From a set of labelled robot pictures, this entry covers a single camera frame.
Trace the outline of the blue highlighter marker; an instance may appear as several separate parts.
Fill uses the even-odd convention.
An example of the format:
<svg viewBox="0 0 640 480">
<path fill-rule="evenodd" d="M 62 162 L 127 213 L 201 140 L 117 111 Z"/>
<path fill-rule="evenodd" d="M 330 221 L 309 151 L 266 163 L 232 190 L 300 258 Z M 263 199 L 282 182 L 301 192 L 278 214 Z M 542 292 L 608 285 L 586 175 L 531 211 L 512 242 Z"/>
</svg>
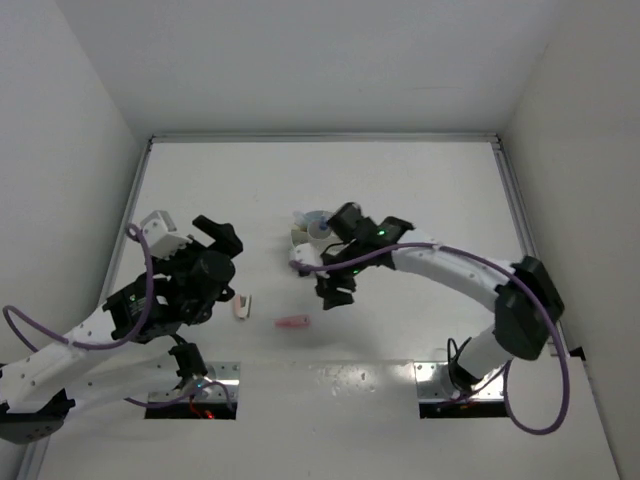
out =
<svg viewBox="0 0 640 480">
<path fill-rule="evenodd" d="M 315 220 L 315 217 L 310 212 L 294 211 L 293 219 L 298 228 L 306 229 Z"/>
</svg>

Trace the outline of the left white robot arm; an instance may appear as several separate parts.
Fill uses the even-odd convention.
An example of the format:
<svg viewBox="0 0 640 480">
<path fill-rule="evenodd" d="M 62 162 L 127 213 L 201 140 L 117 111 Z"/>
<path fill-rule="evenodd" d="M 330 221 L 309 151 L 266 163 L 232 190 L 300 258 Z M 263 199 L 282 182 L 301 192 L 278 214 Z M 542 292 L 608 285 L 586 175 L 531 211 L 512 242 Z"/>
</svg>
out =
<svg viewBox="0 0 640 480">
<path fill-rule="evenodd" d="M 243 243 L 229 223 L 204 215 L 193 226 L 211 238 L 203 245 L 177 230 L 169 214 L 155 210 L 126 236 L 143 251 L 145 271 L 111 294 L 64 335 L 49 331 L 16 307 L 2 313 L 23 320 L 49 337 L 22 360 L 1 367 L 1 437 L 16 445 L 47 438 L 68 414 L 102 403 L 164 391 L 144 408 L 162 409 L 185 399 L 206 398 L 219 388 L 227 406 L 228 387 L 207 369 L 198 346 L 178 336 L 183 326 L 207 322 L 213 308 L 230 301 L 233 260 Z"/>
</svg>

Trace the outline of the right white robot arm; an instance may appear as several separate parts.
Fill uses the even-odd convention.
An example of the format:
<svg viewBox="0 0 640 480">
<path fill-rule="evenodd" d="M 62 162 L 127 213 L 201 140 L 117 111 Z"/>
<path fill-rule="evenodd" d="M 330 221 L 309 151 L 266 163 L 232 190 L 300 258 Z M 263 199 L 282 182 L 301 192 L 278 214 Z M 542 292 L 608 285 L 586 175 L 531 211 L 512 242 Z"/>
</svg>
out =
<svg viewBox="0 0 640 480">
<path fill-rule="evenodd" d="M 537 359 L 565 307 L 544 264 L 531 256 L 509 263 L 469 258 L 411 223 L 389 216 L 381 223 L 344 204 L 328 220 L 336 245 L 318 252 L 300 247 L 297 261 L 311 266 L 326 310 L 353 303 L 355 277 L 368 267 L 415 274 L 466 295 L 493 313 L 492 325 L 465 340 L 447 361 L 452 388 L 468 394 L 506 362 Z"/>
</svg>

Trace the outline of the pink highlighter marker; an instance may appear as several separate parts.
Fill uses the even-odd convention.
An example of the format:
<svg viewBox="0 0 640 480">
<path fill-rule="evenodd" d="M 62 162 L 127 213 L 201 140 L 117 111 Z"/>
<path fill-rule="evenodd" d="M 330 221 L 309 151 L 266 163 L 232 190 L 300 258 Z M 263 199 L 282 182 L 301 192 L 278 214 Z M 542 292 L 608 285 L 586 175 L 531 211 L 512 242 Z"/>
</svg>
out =
<svg viewBox="0 0 640 480">
<path fill-rule="evenodd" d="M 310 318 L 306 314 L 283 317 L 274 321 L 274 326 L 281 329 L 307 328 L 310 324 Z"/>
</svg>

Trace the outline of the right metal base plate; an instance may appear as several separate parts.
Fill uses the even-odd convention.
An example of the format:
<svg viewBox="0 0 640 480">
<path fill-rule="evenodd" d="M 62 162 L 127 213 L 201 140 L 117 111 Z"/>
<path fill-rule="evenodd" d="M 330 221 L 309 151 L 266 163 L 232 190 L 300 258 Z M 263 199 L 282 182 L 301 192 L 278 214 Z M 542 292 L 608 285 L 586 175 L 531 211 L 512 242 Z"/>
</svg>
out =
<svg viewBox="0 0 640 480">
<path fill-rule="evenodd" d="M 417 396 L 420 403 L 444 404 L 460 402 L 502 402 L 504 400 L 503 369 L 494 369 L 469 392 L 460 390 L 449 376 L 445 361 L 414 362 Z"/>
</svg>

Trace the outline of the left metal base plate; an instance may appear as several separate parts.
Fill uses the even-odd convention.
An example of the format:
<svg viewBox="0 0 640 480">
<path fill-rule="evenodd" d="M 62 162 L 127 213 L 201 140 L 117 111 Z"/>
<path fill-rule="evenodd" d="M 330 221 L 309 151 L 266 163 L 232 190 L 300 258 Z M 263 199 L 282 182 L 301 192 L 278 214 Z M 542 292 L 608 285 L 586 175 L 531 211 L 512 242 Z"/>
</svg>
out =
<svg viewBox="0 0 640 480">
<path fill-rule="evenodd" d="M 236 362 L 209 362 L 207 374 L 181 381 L 172 389 L 150 392 L 146 400 L 150 403 L 165 403 L 181 394 L 191 393 L 195 403 L 223 404 L 227 400 L 236 403 L 239 398 L 241 367 Z"/>
</svg>

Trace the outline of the metal base plate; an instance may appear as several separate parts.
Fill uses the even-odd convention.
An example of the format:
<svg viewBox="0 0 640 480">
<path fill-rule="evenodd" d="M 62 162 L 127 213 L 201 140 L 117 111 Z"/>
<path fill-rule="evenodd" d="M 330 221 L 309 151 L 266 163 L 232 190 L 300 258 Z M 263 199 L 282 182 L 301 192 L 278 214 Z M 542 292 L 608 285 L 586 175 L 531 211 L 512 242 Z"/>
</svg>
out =
<svg viewBox="0 0 640 480">
<path fill-rule="evenodd" d="M 449 376 L 445 361 L 414 362 L 417 396 L 420 403 L 444 404 L 460 402 L 502 402 L 504 400 L 503 369 L 494 369 L 469 392 L 460 390 Z"/>
<path fill-rule="evenodd" d="M 172 389 L 150 392 L 146 400 L 150 403 L 165 403 L 181 394 L 191 393 L 195 403 L 223 404 L 227 400 L 236 403 L 239 398 L 241 367 L 236 362 L 209 362 L 207 374 L 181 381 Z"/>
</svg>

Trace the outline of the white round divided organizer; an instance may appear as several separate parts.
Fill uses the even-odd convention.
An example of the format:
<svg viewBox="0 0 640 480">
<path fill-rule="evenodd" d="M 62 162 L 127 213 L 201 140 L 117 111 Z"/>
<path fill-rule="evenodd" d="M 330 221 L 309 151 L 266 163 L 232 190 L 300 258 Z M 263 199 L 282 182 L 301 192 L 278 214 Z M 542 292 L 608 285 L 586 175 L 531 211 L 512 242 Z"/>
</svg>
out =
<svg viewBox="0 0 640 480">
<path fill-rule="evenodd" d="M 328 220 L 333 215 L 332 212 L 326 210 L 308 211 L 315 220 L 311 222 L 306 229 L 300 229 L 294 224 L 290 230 L 291 249 L 299 244 L 309 243 L 313 245 L 318 252 L 324 251 L 329 245 L 337 242 L 337 237 L 330 228 L 330 234 L 323 236 L 318 230 L 318 222 L 321 216 L 325 216 Z"/>
</svg>

